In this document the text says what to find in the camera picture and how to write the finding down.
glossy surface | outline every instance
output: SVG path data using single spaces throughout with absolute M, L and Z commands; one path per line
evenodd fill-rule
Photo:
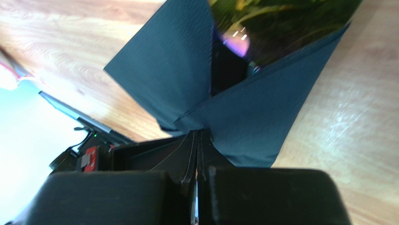
M 2 0 L 0 46 L 107 126 L 137 141 L 165 137 L 102 71 L 162 3 Z M 329 173 L 355 225 L 399 224 L 398 37 L 399 1 L 365 0 L 275 163 Z
M 269 65 L 342 29 L 362 0 L 209 0 L 216 30 L 236 55 Z

wood grain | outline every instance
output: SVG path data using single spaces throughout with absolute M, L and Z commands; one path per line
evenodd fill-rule
M 102 71 L 163 3 L 2 0 L 0 46 L 61 101 L 137 141 L 166 137 Z M 324 170 L 354 224 L 398 225 L 398 136 L 399 1 L 365 0 L 274 167 Z

wooden surface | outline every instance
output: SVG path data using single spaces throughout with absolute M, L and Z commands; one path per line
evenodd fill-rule
M 102 71 L 163 2 L 1 0 L 0 46 L 61 101 L 137 141 L 165 137 Z M 399 0 L 365 0 L 274 166 L 328 172 L 354 224 L 398 225 L 398 148 Z

red object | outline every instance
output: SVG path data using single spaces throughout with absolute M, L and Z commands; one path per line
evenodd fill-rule
M 90 155 L 90 163 L 84 167 L 84 172 L 94 171 L 96 168 L 97 147 L 91 147 L 86 150 L 86 155 Z

